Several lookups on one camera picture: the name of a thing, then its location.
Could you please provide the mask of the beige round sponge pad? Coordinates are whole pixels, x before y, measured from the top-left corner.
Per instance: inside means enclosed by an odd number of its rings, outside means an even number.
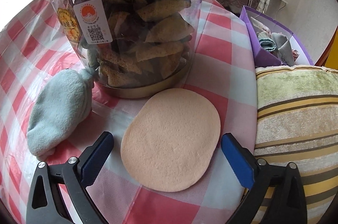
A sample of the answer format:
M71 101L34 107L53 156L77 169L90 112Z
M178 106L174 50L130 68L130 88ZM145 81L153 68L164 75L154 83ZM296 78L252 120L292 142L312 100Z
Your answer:
M167 89L152 96L128 126L121 160L143 186L182 191L202 178L220 134L220 116L207 98L186 89Z

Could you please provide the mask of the striped sofa cushion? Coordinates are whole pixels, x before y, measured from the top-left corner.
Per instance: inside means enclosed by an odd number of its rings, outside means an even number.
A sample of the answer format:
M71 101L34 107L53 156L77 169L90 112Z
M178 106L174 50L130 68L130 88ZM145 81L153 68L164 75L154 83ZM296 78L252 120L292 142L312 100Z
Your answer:
M319 223L337 194L337 70L295 65L256 69L254 156L297 165L308 223Z

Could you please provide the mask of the purple cardboard box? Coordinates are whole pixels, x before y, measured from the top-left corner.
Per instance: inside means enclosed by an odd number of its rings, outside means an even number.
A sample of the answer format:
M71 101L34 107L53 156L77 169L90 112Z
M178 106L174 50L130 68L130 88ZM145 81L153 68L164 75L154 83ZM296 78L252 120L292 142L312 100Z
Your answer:
M268 66L281 66L287 64L284 64L279 59L279 56L277 55L277 46L272 40L272 37L268 37L265 32L262 32L258 28L254 27L250 20L251 17L266 25L270 29L271 33L282 33L287 36L292 47L295 62L294 65L313 65L313 61L311 60L305 47L291 30L269 16L262 14L251 7L244 6L241 10L240 19L244 21L248 29L256 67L264 68Z

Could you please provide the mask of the glass jar with gold lid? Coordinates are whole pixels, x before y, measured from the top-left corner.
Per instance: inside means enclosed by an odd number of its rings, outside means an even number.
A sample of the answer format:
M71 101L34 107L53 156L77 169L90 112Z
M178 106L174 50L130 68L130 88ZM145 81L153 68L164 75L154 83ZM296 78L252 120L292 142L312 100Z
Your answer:
M189 71L202 0L51 0L75 53L104 92L152 96Z

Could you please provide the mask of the white floral cloth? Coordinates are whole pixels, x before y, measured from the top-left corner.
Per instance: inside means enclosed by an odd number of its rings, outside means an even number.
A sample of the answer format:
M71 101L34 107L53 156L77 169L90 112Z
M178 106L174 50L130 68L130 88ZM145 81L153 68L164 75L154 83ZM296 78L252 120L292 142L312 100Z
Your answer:
M257 19L253 17L251 17L250 20L254 27L258 28L262 32L265 32L268 37L271 37L271 31L266 25L264 25L262 22L258 21Z

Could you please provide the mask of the light blue towel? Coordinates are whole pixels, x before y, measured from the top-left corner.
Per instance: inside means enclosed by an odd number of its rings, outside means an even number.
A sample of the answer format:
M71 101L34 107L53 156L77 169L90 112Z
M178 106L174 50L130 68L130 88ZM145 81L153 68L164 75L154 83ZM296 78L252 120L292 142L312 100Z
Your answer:
M92 109L93 76L86 70L58 72L39 93L31 110L27 145L37 159L52 155Z

